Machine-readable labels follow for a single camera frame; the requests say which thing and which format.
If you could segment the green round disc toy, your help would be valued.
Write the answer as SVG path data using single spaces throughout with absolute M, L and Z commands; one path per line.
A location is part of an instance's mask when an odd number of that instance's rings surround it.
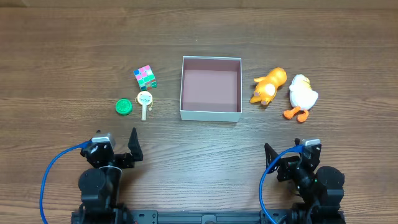
M 115 110 L 120 115 L 129 115 L 133 110 L 132 103 L 129 99 L 122 98 L 116 102 Z

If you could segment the wooden cat rattle drum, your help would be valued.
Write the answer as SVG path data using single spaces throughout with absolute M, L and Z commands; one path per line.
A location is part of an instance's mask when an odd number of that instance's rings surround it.
M 147 112 L 152 111 L 153 96 L 149 91 L 141 91 L 136 97 L 136 101 L 142 106 L 141 120 L 147 119 Z

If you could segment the white plush duck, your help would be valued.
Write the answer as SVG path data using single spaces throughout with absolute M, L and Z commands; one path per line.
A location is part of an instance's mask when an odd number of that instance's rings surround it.
M 297 116 L 297 121 L 305 122 L 309 116 L 309 110 L 318 100 L 318 93 L 312 90 L 310 80 L 303 74 L 294 76 L 289 86 L 289 97 L 291 110 L 285 110 L 283 116 L 286 119 L 292 119 L 299 111 L 302 114 Z

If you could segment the orange plastic cat toy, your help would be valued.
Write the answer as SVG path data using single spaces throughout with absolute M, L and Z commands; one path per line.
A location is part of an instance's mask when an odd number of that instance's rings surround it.
M 257 83 L 250 103 L 260 102 L 268 105 L 276 96 L 277 90 L 287 81 L 287 74 L 283 68 L 277 67 L 271 70 L 266 76 L 255 78 Z

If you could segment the pastel rubiks cube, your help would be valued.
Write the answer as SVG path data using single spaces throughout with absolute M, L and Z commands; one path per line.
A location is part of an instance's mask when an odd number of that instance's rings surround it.
M 155 75 L 149 65 L 133 71 L 141 91 L 147 91 L 157 87 Z

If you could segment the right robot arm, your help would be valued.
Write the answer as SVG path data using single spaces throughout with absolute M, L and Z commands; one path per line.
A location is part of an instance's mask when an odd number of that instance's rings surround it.
M 295 139 L 295 146 L 277 153 L 264 145 L 266 169 L 260 179 L 259 202 L 271 223 L 344 223 L 340 202 L 344 197 L 345 175 L 331 166 L 318 167 L 322 144 L 319 139 Z M 279 182 L 292 181 L 293 194 L 303 202 L 294 203 L 282 217 L 268 212 L 262 197 L 266 175 L 277 172 Z

